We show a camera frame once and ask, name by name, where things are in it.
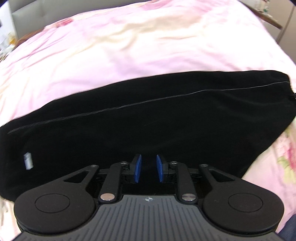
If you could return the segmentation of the black pants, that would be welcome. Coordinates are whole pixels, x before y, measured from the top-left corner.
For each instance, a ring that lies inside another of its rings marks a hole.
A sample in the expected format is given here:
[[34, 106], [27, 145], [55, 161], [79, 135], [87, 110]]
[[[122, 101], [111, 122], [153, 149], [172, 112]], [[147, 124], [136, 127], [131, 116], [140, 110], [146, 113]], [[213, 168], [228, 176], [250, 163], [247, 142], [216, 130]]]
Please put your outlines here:
[[290, 79], [271, 70], [164, 74], [72, 94], [1, 127], [1, 196], [135, 154], [241, 177], [294, 118]]

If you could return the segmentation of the pink floral bed sheet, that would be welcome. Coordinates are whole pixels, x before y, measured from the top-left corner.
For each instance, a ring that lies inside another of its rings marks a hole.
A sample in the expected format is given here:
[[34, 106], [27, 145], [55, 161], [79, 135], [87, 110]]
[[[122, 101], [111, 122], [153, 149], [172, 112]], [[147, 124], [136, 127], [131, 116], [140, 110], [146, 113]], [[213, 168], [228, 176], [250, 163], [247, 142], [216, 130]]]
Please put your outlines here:
[[[49, 102], [164, 74], [277, 71], [295, 94], [295, 63], [239, 1], [146, 1], [57, 21], [1, 63], [1, 127]], [[1, 196], [1, 240], [280, 240], [295, 213], [295, 118], [237, 177], [176, 161], [160, 182], [142, 155], [138, 183], [120, 161], [89, 165]]]

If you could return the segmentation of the grey wardrobe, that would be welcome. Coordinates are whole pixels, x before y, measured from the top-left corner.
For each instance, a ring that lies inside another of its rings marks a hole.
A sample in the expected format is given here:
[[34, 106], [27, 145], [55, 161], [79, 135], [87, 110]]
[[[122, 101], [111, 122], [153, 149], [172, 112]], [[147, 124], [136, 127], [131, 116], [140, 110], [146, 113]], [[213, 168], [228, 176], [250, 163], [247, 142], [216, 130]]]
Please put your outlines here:
[[287, 23], [278, 37], [278, 44], [295, 63], [295, 6], [292, 6]]

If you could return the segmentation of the wooden nightstand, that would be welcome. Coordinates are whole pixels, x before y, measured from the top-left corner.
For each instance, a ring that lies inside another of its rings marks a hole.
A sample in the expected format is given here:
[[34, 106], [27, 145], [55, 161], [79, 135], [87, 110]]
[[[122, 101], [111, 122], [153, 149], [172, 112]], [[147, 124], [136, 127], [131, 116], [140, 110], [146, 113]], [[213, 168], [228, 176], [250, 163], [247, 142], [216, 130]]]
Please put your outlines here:
[[282, 30], [282, 25], [279, 24], [273, 17], [268, 16], [259, 10], [256, 10], [255, 8], [251, 7], [250, 5], [243, 3], [240, 1], [243, 5], [245, 5], [251, 12], [253, 12], [254, 15], [256, 15], [259, 19], [271, 24], [272, 26], [276, 27], [279, 30]]

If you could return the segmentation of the grey upholstered headboard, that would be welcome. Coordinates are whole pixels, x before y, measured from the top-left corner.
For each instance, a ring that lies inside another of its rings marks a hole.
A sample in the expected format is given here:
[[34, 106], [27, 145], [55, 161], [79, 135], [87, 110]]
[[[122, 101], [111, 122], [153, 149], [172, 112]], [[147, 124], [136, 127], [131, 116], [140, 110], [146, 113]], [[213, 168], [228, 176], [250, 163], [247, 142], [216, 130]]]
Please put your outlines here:
[[70, 16], [97, 9], [127, 6], [138, 2], [134, 0], [39, 0], [9, 1], [9, 5], [16, 36], [20, 39], [26, 34]]

